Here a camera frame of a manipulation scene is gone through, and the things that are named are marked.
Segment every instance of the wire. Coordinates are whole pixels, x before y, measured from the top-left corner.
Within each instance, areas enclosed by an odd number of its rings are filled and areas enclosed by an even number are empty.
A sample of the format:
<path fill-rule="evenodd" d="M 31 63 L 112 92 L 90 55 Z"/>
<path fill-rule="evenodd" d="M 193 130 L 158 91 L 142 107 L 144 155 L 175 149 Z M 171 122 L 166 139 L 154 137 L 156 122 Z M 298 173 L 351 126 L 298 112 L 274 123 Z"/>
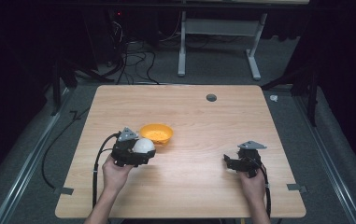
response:
<path fill-rule="evenodd" d="M 270 193 L 270 187 L 269 187 L 269 183 L 268 183 L 267 169 L 265 168 L 264 164 L 260 165 L 254 159 L 252 159 L 250 157 L 247 157 L 247 159 L 254 162 L 263 173 L 264 183 L 265 183 L 265 196 L 267 198 L 266 211 L 267 211 L 268 217 L 270 218 L 271 217 L 271 193 Z"/>
<path fill-rule="evenodd" d="M 143 62 L 146 61 L 146 59 L 148 58 L 148 54 L 151 54 L 151 55 L 152 55 L 151 65 L 148 67 L 148 69 L 147 69 L 147 71 L 146 71 L 146 76 L 147 76 L 147 77 L 142 77 L 142 76 L 138 73 L 137 67 L 139 66 L 140 63 L 143 63 Z M 142 78 L 142 79 L 145 79 L 145 80 L 149 80 L 149 81 L 151 81 L 151 82 L 153 82 L 153 83 L 155 83 L 155 84 L 157 84 L 157 85 L 160 85 L 160 83 L 159 83 L 157 80 L 155 80 L 155 79 L 153 79 L 153 78 L 150 77 L 150 70 L 151 70 L 151 68 L 154 66 L 154 62 L 155 62 L 155 58 L 156 58 L 156 54 L 155 54 L 154 52 L 152 52 L 152 51 L 139 51 L 139 50 L 130 50 L 130 51 L 126 50 L 126 55 L 125 55 L 125 56 L 126 56 L 126 57 L 125 57 L 126 63 L 128 63 L 127 61 L 129 61 L 129 59 L 131 59 L 131 58 L 137 58 L 137 59 L 138 59 L 136 62 L 129 63 L 129 64 L 126 64 L 126 65 L 125 65 L 125 66 L 134 66 L 134 67 L 135 67 L 135 74 L 136 74 L 138 77 L 140 77 L 140 78 Z M 132 82 L 134 83 L 134 79 L 133 79 L 132 75 L 126 73 L 126 72 L 125 72 L 125 69 L 124 69 L 124 73 L 123 73 L 123 74 L 126 75 L 126 76 L 128 76 L 128 77 L 132 80 Z"/>
<path fill-rule="evenodd" d="M 175 46 L 180 46 L 180 39 L 169 39 L 161 42 L 161 45 L 167 46 L 167 47 L 175 47 Z"/>
<path fill-rule="evenodd" d="M 83 116 L 87 111 L 89 111 L 90 108 L 86 108 L 84 111 L 82 111 L 77 117 L 73 118 L 72 121 L 70 121 L 70 123 L 68 123 L 63 129 L 62 131 L 52 140 L 52 142 L 50 143 L 50 145 L 47 147 L 46 152 L 43 155 L 43 160 L 41 162 L 41 174 L 43 176 L 44 181 L 46 182 L 46 184 L 52 188 L 53 191 L 56 190 L 56 187 L 51 184 L 49 182 L 49 180 L 46 177 L 46 172 L 45 172 L 45 161 L 47 158 L 47 154 L 50 152 L 50 149 L 52 148 L 52 146 L 55 144 L 55 142 L 62 136 L 62 134 L 76 121 L 81 119 L 81 116 Z"/>
<path fill-rule="evenodd" d="M 123 51 L 125 52 L 125 56 L 123 58 L 121 58 L 123 66 L 121 68 L 119 79 L 117 79 L 116 85 L 120 84 L 121 76 L 122 76 L 122 74 L 124 74 L 124 71 L 125 71 L 125 68 L 126 68 L 126 65 L 127 65 L 127 59 L 128 59 L 127 50 L 128 50 L 128 45 L 124 45 Z"/>
<path fill-rule="evenodd" d="M 160 42 L 164 42 L 166 40 L 174 39 L 174 38 L 180 36 L 180 35 L 175 35 L 178 31 L 178 26 L 180 25 L 180 19 L 181 19 L 181 13 L 178 14 L 178 22 L 177 22 L 174 32 L 169 37 L 160 40 Z"/>
<path fill-rule="evenodd" d="M 90 77 L 84 77 L 79 74 L 76 74 L 77 77 L 80 77 L 83 79 L 97 79 L 98 81 L 101 81 L 101 82 L 113 82 L 114 81 L 113 79 L 108 79 L 107 77 L 114 75 L 114 74 L 118 73 L 119 71 L 121 71 L 121 74 L 123 73 L 123 70 L 125 68 L 125 60 L 122 57 L 122 54 L 124 53 L 124 50 L 125 50 L 125 43 L 124 43 L 124 38 L 123 38 L 124 32 L 123 32 L 123 29 L 119 23 L 117 23 L 116 21 L 110 20 L 110 17 L 108 15 L 107 11 L 105 11 L 105 16 L 106 16 L 106 20 L 107 20 L 107 24 L 108 24 L 108 27 L 107 27 L 108 36 L 110 38 L 110 42 L 114 49 L 112 52 L 113 57 L 112 57 L 111 61 L 113 63 L 115 63 L 116 65 L 113 69 L 106 72 L 105 74 L 99 75 L 92 70 L 85 69 L 83 67 L 80 67 L 77 64 L 68 62 L 74 68 L 76 68 L 76 69 L 84 72 L 86 75 L 90 76 Z"/>
<path fill-rule="evenodd" d="M 118 138 L 120 136 L 121 133 L 113 133 L 111 136 L 109 136 L 104 143 L 102 144 L 102 146 L 99 148 L 98 154 L 96 156 L 96 160 L 95 160 L 95 165 L 93 166 L 93 208 L 96 205 L 96 199 L 97 199 L 97 183 L 98 183 L 98 167 L 99 167 L 99 158 L 101 156 L 101 154 L 108 149 L 103 149 L 105 147 L 105 144 L 108 142 L 108 140 L 110 140 L 113 137 Z"/>
<path fill-rule="evenodd" d="M 199 47 L 193 47 L 193 46 L 190 46 L 189 42 L 186 41 L 186 47 L 187 48 L 190 48 L 190 49 L 201 49 L 203 47 L 205 47 L 209 42 L 210 42 L 210 39 L 208 37 L 205 37 L 205 38 L 202 38 L 200 40 L 195 40 L 194 38 L 196 37 L 197 35 L 188 35 L 188 37 L 191 37 L 193 39 L 194 42 L 197 42 L 197 41 L 202 41 L 205 39 L 205 43 L 203 43 L 201 46 Z"/>

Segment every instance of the white ball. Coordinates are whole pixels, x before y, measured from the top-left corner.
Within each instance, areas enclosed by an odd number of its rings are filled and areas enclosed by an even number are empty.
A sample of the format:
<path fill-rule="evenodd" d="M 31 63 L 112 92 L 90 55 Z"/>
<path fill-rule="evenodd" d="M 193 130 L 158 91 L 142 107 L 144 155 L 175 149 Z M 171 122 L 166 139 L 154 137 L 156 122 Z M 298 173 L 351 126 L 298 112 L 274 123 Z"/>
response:
<path fill-rule="evenodd" d="M 154 149 L 154 143 L 148 138 L 141 138 L 137 140 L 133 148 L 134 152 L 138 153 L 147 153 L 148 151 L 152 151 Z"/>

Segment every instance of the black cable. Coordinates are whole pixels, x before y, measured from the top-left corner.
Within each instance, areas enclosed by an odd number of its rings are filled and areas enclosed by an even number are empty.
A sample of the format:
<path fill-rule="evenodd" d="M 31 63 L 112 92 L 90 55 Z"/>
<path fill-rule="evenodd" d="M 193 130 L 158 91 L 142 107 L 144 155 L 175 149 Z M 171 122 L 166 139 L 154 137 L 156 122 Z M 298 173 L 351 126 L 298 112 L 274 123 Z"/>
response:
<path fill-rule="evenodd" d="M 196 37 L 196 35 L 189 35 L 189 37 L 191 37 L 191 38 L 194 40 L 194 38 Z M 193 46 L 190 46 L 189 41 L 186 41 L 186 47 L 187 47 L 187 48 L 190 48 L 190 49 L 201 49 L 201 48 L 205 47 L 207 44 L 209 44 L 209 41 L 210 41 L 210 39 L 209 39 L 208 37 L 204 37 L 203 39 L 205 39 L 205 43 L 203 43 L 202 46 L 193 47 Z"/>
<path fill-rule="evenodd" d="M 143 58 L 141 58 L 141 57 L 135 55 L 136 57 L 138 57 L 138 58 L 141 59 L 141 60 L 139 60 L 139 61 L 137 61 L 137 62 L 135 63 L 135 74 L 136 74 L 138 77 L 140 77 L 140 78 L 142 78 L 142 79 L 144 79 L 144 80 L 148 80 L 146 77 L 142 77 L 142 76 L 137 72 L 137 66 L 139 65 L 139 63 L 144 62 L 144 61 L 146 60 L 146 58 L 147 58 L 146 52 L 139 51 L 139 52 L 137 52 L 137 53 L 143 54 Z"/>
<path fill-rule="evenodd" d="M 56 190 L 55 186 L 52 185 L 49 180 L 46 177 L 46 172 L 45 172 L 45 161 L 47 158 L 47 154 L 49 153 L 51 147 L 55 144 L 55 142 L 61 137 L 61 135 L 78 119 L 81 119 L 81 116 L 84 115 L 88 110 L 90 110 L 90 108 L 86 108 L 84 111 L 82 111 L 77 117 L 73 118 L 72 121 L 70 121 L 70 123 L 68 123 L 64 129 L 52 140 L 52 142 L 50 143 L 49 147 L 46 149 L 46 152 L 43 155 L 43 160 L 41 162 L 41 174 L 43 176 L 44 181 L 46 182 L 46 184 L 52 188 L 52 190 Z"/>
<path fill-rule="evenodd" d="M 164 42 L 164 41 L 166 41 L 166 40 L 174 39 L 174 38 L 180 36 L 180 35 L 175 35 L 175 34 L 177 33 L 178 28 L 179 28 L 179 25 L 180 25 L 181 14 L 182 14 L 182 13 L 179 12 L 177 25 L 175 26 L 174 32 L 173 32 L 170 36 L 168 36 L 166 39 L 161 39 L 161 40 L 159 40 L 160 42 Z"/>
<path fill-rule="evenodd" d="M 151 51 L 150 51 L 149 53 L 151 53 L 151 54 L 153 55 L 153 59 L 152 59 L 152 61 L 151 61 L 151 66 L 148 68 L 148 71 L 146 72 L 146 75 L 148 76 L 148 78 L 149 78 L 150 81 L 156 83 L 157 85 L 160 85 L 160 83 L 159 83 L 158 81 L 156 81 L 156 80 L 154 80 L 154 79 L 152 79 L 152 78 L 150 77 L 149 71 L 150 71 L 150 69 L 152 68 L 152 66 L 154 65 L 155 53 L 154 53 L 154 52 L 151 52 Z"/>
<path fill-rule="evenodd" d="M 97 183 L 98 183 L 98 166 L 99 166 L 99 157 L 101 156 L 102 152 L 108 150 L 105 149 L 103 150 L 103 148 L 105 147 L 105 144 L 108 142 L 108 140 L 110 140 L 113 137 L 118 138 L 120 136 L 121 133 L 113 133 L 111 136 L 109 136 L 104 143 L 102 144 L 102 146 L 99 148 L 98 154 L 96 156 L 96 160 L 95 160 L 95 164 L 93 165 L 93 208 L 96 205 L 96 199 L 97 199 Z"/>
<path fill-rule="evenodd" d="M 266 209 L 268 218 L 271 218 L 271 192 L 270 192 L 270 186 L 268 183 L 267 169 L 265 169 L 264 164 L 260 165 L 257 161 L 255 161 L 254 159 L 249 158 L 249 157 L 248 157 L 248 159 L 250 161 L 254 162 L 263 173 L 264 183 L 265 183 L 265 197 L 267 198 L 267 205 L 266 205 L 265 209 Z"/>
<path fill-rule="evenodd" d="M 167 47 L 174 47 L 174 46 L 180 46 L 180 43 L 181 43 L 180 39 L 174 38 L 174 39 L 165 40 L 165 41 L 161 42 L 160 45 L 167 46 Z"/>
<path fill-rule="evenodd" d="M 117 61 L 117 65 L 110 71 L 104 73 L 103 75 L 101 75 L 101 77 L 108 77 L 108 76 L 111 76 L 113 74 L 116 74 L 119 70 L 121 70 L 123 68 L 123 60 L 122 58 L 119 59 Z"/>
<path fill-rule="evenodd" d="M 135 83 L 134 78 L 128 73 L 124 73 L 124 74 L 125 74 L 125 78 L 127 79 L 128 85 L 134 85 Z"/>
<path fill-rule="evenodd" d="M 145 54 L 145 53 L 143 53 L 143 54 L 144 54 L 144 57 L 140 57 L 139 55 L 135 55 L 134 53 L 129 53 L 129 56 L 130 56 L 130 57 L 139 58 L 139 60 L 138 60 L 137 62 L 135 62 L 135 63 L 127 64 L 126 66 L 127 66 L 127 67 L 128 67 L 128 66 L 137 66 L 139 63 L 144 62 L 145 59 L 146 59 L 146 54 Z"/>
<path fill-rule="evenodd" d="M 128 45 L 124 45 L 124 50 L 123 51 L 125 52 L 125 56 L 123 58 L 121 57 L 123 66 L 121 68 L 121 72 L 120 72 L 119 78 L 117 79 L 116 85 L 120 84 L 121 76 L 124 73 L 125 67 L 127 65 L 127 59 L 128 59 L 127 50 L 128 50 Z"/>

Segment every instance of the white metal stand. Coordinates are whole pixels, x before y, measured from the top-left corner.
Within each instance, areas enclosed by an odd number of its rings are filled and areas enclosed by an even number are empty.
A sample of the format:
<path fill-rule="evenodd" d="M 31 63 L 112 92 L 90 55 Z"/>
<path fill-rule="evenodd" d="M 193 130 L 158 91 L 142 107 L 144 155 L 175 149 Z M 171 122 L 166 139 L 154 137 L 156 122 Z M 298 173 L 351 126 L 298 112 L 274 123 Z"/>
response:
<path fill-rule="evenodd" d="M 255 80 L 260 80 L 260 72 L 257 67 L 254 53 L 259 45 L 260 37 L 265 24 L 267 14 L 262 14 L 259 21 L 223 21 L 207 19 L 187 19 L 186 12 L 181 13 L 180 51 L 178 56 L 178 76 L 186 75 L 186 34 L 200 35 L 244 35 L 253 36 L 251 49 L 246 50 L 250 70 Z"/>

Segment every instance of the human hand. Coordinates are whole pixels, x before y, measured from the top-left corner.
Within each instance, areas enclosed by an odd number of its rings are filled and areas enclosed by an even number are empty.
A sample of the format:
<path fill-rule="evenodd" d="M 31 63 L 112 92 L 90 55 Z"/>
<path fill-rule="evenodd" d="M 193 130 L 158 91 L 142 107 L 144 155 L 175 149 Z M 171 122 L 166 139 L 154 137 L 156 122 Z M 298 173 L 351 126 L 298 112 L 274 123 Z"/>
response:
<path fill-rule="evenodd" d="M 133 165 L 125 165 L 120 167 L 115 164 L 115 160 L 108 155 L 105 163 L 102 165 L 104 177 L 104 191 L 112 190 L 120 192 L 124 187 L 128 174 L 133 168 Z"/>
<path fill-rule="evenodd" d="M 238 172 L 244 195 L 249 203 L 263 202 L 265 195 L 265 181 L 263 172 L 258 169 L 257 175 L 249 178 L 247 172 Z"/>
<path fill-rule="evenodd" d="M 241 179 L 242 189 L 245 198 L 249 203 L 249 210 L 253 224 L 270 224 L 271 220 L 267 215 L 264 204 L 265 180 L 263 172 L 257 170 L 257 175 L 249 178 L 247 172 L 238 172 Z"/>

